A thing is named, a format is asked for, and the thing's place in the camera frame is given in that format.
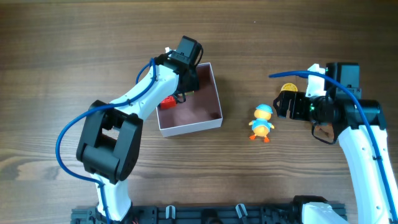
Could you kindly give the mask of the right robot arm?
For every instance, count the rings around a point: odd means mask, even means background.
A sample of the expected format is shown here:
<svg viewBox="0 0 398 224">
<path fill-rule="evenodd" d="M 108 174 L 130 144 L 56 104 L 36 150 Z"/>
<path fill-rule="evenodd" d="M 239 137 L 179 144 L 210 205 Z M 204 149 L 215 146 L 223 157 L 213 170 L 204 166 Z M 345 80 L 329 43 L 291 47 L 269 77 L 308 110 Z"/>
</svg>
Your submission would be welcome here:
<svg viewBox="0 0 398 224">
<path fill-rule="evenodd" d="M 347 160 L 359 223 L 397 223 L 397 183 L 387 148 L 386 120 L 376 100 L 362 99 L 357 63 L 332 62 L 274 74 L 308 80 L 305 92 L 282 90 L 273 106 L 279 117 L 331 125 L 333 142 Z"/>
</svg>

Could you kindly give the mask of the red toy fire truck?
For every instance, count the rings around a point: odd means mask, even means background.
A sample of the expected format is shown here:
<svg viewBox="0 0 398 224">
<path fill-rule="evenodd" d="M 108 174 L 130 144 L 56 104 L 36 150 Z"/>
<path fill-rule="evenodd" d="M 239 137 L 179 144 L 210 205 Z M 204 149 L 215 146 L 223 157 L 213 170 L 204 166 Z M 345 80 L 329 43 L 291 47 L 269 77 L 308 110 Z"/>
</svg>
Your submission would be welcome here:
<svg viewBox="0 0 398 224">
<path fill-rule="evenodd" d="M 176 105 L 177 105 L 177 101 L 176 101 L 175 97 L 170 95 L 160 102 L 159 108 L 161 110 L 167 110 L 167 109 L 175 107 Z"/>
</svg>

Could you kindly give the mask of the white box pink interior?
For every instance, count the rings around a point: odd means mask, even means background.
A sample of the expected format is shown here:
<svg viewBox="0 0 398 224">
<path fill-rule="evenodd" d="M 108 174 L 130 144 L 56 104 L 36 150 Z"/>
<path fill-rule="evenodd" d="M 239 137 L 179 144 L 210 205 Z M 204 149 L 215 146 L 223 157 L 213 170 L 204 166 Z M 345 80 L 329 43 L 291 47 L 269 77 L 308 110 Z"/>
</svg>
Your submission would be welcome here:
<svg viewBox="0 0 398 224">
<path fill-rule="evenodd" d="M 221 127 L 223 114 L 211 63 L 197 66 L 200 89 L 186 96 L 186 102 L 173 108 L 157 110 L 159 130 L 163 137 Z"/>
</svg>

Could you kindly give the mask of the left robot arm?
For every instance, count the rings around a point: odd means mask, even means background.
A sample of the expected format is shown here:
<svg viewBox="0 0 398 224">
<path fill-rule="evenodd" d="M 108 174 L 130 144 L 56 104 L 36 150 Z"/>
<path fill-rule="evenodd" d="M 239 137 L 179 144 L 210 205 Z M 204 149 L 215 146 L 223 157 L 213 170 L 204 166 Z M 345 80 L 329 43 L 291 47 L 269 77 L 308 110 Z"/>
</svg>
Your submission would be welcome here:
<svg viewBox="0 0 398 224">
<path fill-rule="evenodd" d="M 132 220 L 126 179 L 139 156 L 144 121 L 167 97 L 198 89 L 202 56 L 202 45 L 183 36 L 175 50 L 150 59 L 127 93 L 110 103 L 97 100 L 79 117 L 85 122 L 76 158 L 96 185 L 100 223 Z"/>
</svg>

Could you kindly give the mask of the yellow duck toy blue hat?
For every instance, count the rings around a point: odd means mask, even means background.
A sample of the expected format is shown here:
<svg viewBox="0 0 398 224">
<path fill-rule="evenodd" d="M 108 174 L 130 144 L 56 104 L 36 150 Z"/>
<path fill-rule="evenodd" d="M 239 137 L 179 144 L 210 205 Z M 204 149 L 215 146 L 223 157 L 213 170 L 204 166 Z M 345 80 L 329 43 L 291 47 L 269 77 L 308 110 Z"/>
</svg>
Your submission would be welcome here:
<svg viewBox="0 0 398 224">
<path fill-rule="evenodd" d="M 272 108 L 269 105 L 260 104 L 256 107 L 254 112 L 255 119 L 249 122 L 249 126 L 253 132 L 250 135 L 250 140 L 255 140 L 257 137 L 264 138 L 265 143 L 269 143 L 270 139 L 267 135 L 275 126 L 269 122 L 273 114 Z"/>
</svg>

